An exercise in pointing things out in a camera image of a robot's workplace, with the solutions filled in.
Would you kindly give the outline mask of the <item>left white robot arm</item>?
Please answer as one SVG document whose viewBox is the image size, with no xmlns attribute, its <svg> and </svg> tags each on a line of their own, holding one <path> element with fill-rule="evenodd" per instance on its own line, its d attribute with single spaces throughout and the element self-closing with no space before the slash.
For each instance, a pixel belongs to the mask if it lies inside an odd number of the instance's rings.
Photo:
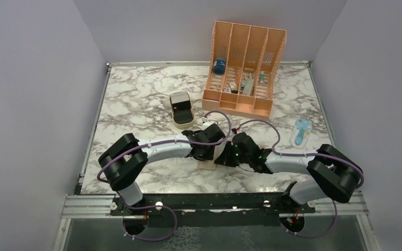
<svg viewBox="0 0 402 251">
<path fill-rule="evenodd" d="M 215 146 L 225 138 L 215 123 L 203 130 L 184 130 L 176 136 L 154 141 L 140 140 L 127 133 L 106 150 L 98 162 L 101 168 L 108 166 L 103 173 L 109 186 L 123 198 L 125 210 L 135 215 L 143 210 L 144 203 L 136 178 L 146 165 L 169 158 L 211 161 Z"/>
</svg>

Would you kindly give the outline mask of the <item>beige leather card holder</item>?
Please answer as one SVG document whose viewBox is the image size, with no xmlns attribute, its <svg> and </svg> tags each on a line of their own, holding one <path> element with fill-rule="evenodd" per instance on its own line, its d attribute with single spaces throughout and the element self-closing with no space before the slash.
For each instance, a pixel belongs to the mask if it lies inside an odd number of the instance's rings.
<svg viewBox="0 0 402 251">
<path fill-rule="evenodd" d="M 202 170 L 216 170 L 217 165 L 213 161 L 202 161 L 198 163 L 198 168 Z"/>
</svg>

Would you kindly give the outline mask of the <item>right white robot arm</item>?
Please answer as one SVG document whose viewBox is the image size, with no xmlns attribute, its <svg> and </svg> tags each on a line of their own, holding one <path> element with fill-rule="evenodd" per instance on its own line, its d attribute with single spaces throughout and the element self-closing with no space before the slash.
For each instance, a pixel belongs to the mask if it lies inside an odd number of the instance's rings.
<svg viewBox="0 0 402 251">
<path fill-rule="evenodd" d="M 323 144 L 316 152 L 304 154 L 273 152 L 260 148 L 244 132 L 228 141 L 215 164 L 238 167 L 247 164 L 260 174 L 298 173 L 311 179 L 292 182 L 283 192 L 279 206 L 293 213 L 309 201 L 330 198 L 349 202 L 355 189 L 363 184 L 363 172 L 332 145 Z"/>
</svg>

